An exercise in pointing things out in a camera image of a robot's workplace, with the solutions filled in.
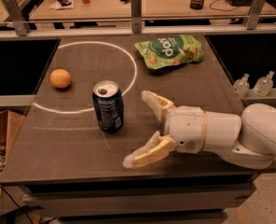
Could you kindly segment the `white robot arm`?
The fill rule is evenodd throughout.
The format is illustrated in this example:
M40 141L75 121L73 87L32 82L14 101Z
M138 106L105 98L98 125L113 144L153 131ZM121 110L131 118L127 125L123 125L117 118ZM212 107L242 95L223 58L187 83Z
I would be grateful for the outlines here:
M252 104L238 116L176 106L151 91L143 91L142 99L162 130L125 157L126 168L147 166L173 151L211 152L223 161L252 169L264 169L276 159L276 108L272 106Z

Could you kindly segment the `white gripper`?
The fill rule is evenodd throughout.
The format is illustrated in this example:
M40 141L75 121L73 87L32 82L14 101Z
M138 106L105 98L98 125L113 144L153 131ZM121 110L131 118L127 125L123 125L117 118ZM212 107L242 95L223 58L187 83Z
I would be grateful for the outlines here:
M142 100L159 122L165 120L165 135L161 136L156 131L143 147L124 158L122 164L125 168L145 167L166 158L175 150L192 154L201 151L205 127L202 109L183 105L175 107L172 101L152 91L142 91Z

